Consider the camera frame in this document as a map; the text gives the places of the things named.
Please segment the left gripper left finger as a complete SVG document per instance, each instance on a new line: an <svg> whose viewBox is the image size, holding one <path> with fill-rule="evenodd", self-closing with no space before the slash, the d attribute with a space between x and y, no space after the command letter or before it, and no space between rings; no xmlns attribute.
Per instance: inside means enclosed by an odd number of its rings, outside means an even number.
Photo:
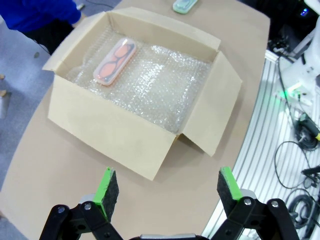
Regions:
<svg viewBox="0 0 320 240"><path fill-rule="evenodd" d="M116 171L108 167L96 193L74 208L58 204L52 207L40 235L41 240L79 240L91 233L95 240L121 240L111 224L119 186Z"/></svg>

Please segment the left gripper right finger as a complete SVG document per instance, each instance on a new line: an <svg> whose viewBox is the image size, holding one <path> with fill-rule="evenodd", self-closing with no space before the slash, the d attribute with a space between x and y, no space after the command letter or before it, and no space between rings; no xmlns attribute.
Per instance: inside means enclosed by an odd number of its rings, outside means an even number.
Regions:
<svg viewBox="0 0 320 240"><path fill-rule="evenodd" d="M298 240L292 218L282 199L267 203L243 195L229 167L218 173L217 192L226 220L215 232L213 240L238 240L245 229L253 229L261 240Z"/></svg>

